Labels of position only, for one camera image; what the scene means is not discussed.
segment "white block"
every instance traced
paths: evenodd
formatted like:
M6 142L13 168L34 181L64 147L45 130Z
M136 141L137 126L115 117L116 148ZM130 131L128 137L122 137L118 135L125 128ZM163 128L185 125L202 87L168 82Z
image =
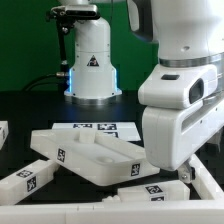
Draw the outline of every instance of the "white block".
M8 133L9 133L8 122L0 121L0 149L2 148L4 144Z
M103 202L181 201L189 198L190 189L183 182L174 180L119 188L118 195L103 199Z
M33 131L31 148L100 186L159 172L144 148L94 129Z
M59 165L51 160L36 162L0 181L0 205L14 205L53 180Z

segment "green wall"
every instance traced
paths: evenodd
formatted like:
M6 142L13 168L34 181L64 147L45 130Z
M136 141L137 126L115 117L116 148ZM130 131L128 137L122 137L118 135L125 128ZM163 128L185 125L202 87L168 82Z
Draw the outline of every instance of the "green wall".
M56 5L57 0L0 1L0 91L21 90L34 78L59 70L56 26L45 21L45 12ZM98 7L109 21L110 4ZM66 36L70 65L74 64L73 39ZM138 89L157 64L157 45L143 43L130 32L125 2L114 4L111 46L120 88Z

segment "apriltag sticker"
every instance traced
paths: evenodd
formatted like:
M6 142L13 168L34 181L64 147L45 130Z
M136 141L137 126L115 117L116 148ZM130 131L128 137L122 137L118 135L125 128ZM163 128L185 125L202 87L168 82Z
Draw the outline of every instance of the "apriltag sticker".
M28 171L28 170L23 170L19 173L16 174L16 176L22 177L22 178L27 178L28 176L30 176L33 172Z
M30 192L37 187L36 176L27 181L27 191Z
M165 192L158 185L149 185L145 189L149 193L150 201L165 201L166 195Z
M131 176L137 176L140 173L140 163L133 164L131 168Z
M58 156L57 159L61 162L65 162L65 151L62 149L58 149Z

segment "white plastic part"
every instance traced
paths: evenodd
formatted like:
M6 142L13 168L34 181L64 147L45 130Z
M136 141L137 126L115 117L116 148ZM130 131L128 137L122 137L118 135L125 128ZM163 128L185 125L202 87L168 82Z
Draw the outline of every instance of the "white plastic part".
M190 166L195 168L195 180L192 181L198 195L204 200L224 200L224 192L196 155L192 155Z
M223 200L2 206L1 224L223 224Z
M89 128L33 131L31 148L101 186L159 172L144 148Z
M177 80L163 80L164 75L176 75ZM139 89L139 101L143 105L184 109L192 105L190 89L199 80L203 81L204 93L200 99L212 94L218 85L214 65L192 68L168 68L157 65Z
M102 100L121 94L117 72L110 62L110 26L106 20L77 21L75 65L70 70L66 96Z
M140 201L181 201L189 200L190 189L181 181L119 188L114 197L103 199L103 202L140 202Z
M176 170L224 125L224 93L213 104L195 103L185 110L147 107L143 139L148 161Z
M112 135L124 141L140 141L134 122L100 122L100 123L54 123L52 129L59 128L94 128L105 134Z
M151 0L151 4L159 58L195 59L224 52L223 0Z
M2 148L9 133L8 122L0 121L0 149Z
M53 180L59 165L37 160L0 181L0 205L14 205Z

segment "warning label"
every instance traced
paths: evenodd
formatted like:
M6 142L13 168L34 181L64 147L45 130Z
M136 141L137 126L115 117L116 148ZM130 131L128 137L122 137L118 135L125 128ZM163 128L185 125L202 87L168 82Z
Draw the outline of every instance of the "warning label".
M92 58L88 62L87 66L99 66L98 61L96 60L94 55L92 56Z

